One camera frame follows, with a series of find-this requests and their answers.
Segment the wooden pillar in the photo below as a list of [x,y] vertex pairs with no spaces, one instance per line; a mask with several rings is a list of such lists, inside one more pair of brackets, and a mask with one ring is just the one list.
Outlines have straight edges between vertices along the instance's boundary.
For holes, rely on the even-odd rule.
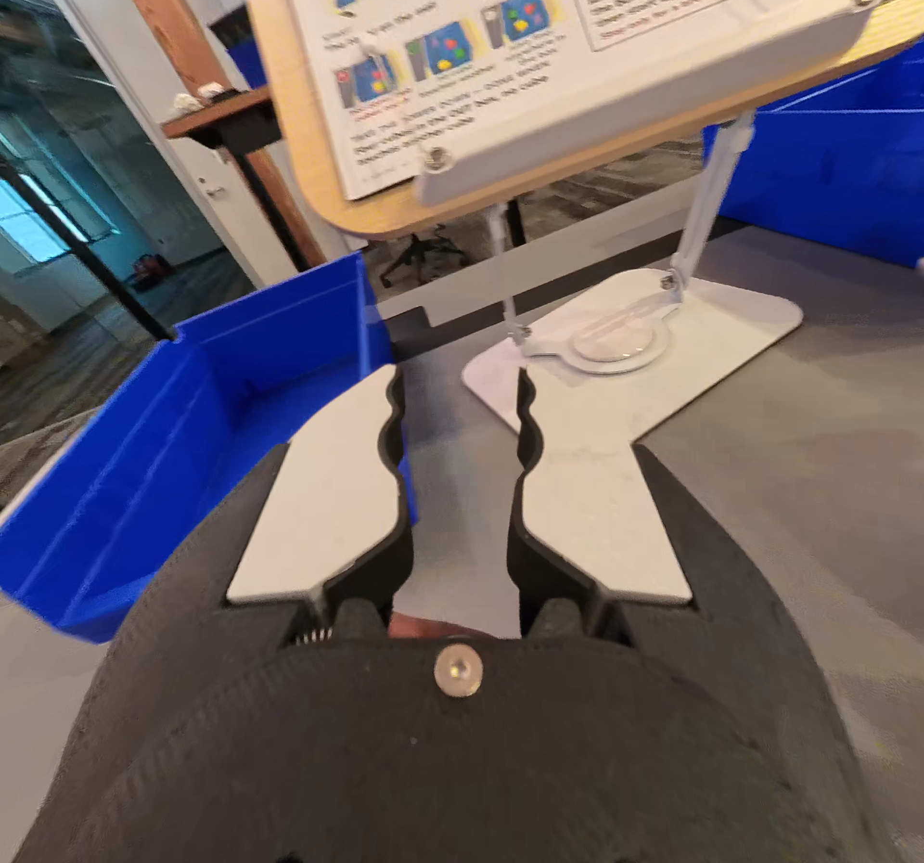
[[[187,0],[132,1],[189,93],[211,82],[231,87],[217,50]],[[326,262],[271,156],[261,149],[249,157],[225,146],[218,154],[236,164],[295,268],[305,271]]]

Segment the blue plastic bin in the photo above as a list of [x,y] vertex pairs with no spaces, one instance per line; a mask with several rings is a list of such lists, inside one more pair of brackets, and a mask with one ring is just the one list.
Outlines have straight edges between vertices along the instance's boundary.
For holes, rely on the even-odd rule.
[[382,365],[360,254],[177,325],[2,514],[1,588],[110,640],[173,551],[260,459]]
[[923,41],[757,109],[719,213],[922,271]]

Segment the black wheeled office chair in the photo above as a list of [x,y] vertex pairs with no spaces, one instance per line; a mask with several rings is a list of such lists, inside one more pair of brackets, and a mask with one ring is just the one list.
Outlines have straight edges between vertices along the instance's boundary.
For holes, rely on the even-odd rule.
[[378,273],[378,279],[386,290],[393,290],[398,279],[420,287],[471,265],[468,254],[446,235],[445,225],[438,224],[430,236],[410,234],[409,245]]

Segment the white door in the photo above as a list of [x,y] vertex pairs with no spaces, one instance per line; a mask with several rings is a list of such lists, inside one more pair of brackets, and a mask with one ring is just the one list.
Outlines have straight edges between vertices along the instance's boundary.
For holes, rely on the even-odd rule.
[[166,164],[174,186],[158,185],[166,205],[144,219],[174,265],[225,250],[258,288],[295,267],[234,164],[201,145],[169,141],[161,129],[186,90],[132,0],[52,0]]

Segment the instruction board on stand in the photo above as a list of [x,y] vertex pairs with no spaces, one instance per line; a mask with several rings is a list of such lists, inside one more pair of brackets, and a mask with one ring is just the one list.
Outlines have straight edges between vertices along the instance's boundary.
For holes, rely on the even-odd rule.
[[854,43],[814,65],[675,111],[645,127],[455,199],[425,204],[419,197],[418,178],[362,199],[345,198],[291,0],[246,1],[270,79],[275,113],[308,205],[340,232],[377,240],[487,209],[494,266],[500,273],[504,261],[514,258],[503,255],[501,246],[507,201],[619,154],[732,119],[731,126],[719,132],[714,159],[692,182],[687,221],[667,271],[620,272],[585,297],[527,327],[515,320],[512,298],[504,297],[509,337],[468,364],[464,381],[514,429],[518,426],[514,412],[517,367],[537,367],[542,360],[555,360],[573,372],[570,384],[616,389],[631,405],[642,435],[800,326],[802,311],[785,298],[695,276],[739,156],[751,141],[756,108],[884,59],[922,33],[921,26],[914,26],[915,16],[904,18],[897,11],[892,26],[887,27],[885,0],[878,0]]

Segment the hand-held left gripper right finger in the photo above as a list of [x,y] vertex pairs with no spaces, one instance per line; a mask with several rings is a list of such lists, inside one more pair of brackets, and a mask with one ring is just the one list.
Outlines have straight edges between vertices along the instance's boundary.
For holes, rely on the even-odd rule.
[[530,628],[545,603],[577,604],[600,628],[616,603],[687,608],[694,593],[634,450],[642,433],[626,398],[519,370],[517,457],[506,567]]

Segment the brown table black legs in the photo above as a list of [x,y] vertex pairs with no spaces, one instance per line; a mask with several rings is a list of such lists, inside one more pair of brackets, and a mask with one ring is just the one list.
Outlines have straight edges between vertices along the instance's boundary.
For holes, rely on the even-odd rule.
[[269,147],[283,140],[271,88],[221,89],[197,97],[198,110],[161,125],[170,141],[190,140],[222,155],[237,168],[249,192],[297,272],[326,263],[321,247],[296,205]]

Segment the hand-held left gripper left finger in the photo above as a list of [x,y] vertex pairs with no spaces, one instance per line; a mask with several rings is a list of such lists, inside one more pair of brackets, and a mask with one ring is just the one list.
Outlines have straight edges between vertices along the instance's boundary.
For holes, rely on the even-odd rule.
[[403,375],[381,366],[292,436],[237,570],[234,606],[303,603],[332,625],[348,600],[385,623],[413,566]]

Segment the grey desk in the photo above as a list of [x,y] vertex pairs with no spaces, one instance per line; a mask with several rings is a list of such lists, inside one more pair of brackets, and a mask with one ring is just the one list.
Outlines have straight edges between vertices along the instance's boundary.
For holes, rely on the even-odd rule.
[[[700,274],[789,298],[790,337],[643,442],[774,586],[824,671],[877,811],[922,861],[922,280],[911,270],[720,222]],[[503,337],[494,310],[410,338],[420,520],[400,613],[515,629],[502,549],[514,434],[461,384]]]

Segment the black monitor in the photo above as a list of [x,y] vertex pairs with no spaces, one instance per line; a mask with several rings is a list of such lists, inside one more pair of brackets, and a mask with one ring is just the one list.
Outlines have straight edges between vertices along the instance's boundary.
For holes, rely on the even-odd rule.
[[228,51],[252,39],[246,3],[241,3],[229,12],[211,20],[208,27]]

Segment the small blue storage bin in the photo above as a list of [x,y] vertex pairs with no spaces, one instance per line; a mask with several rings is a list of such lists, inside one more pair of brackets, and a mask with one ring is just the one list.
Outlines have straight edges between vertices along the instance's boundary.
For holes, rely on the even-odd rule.
[[229,57],[248,86],[257,90],[268,84],[256,38],[248,36],[226,48]]

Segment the printed instruction sheet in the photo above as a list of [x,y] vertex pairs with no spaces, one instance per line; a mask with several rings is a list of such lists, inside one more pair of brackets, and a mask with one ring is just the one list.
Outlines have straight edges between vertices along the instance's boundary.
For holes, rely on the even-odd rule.
[[849,48],[878,0],[291,0],[345,198],[455,199]]

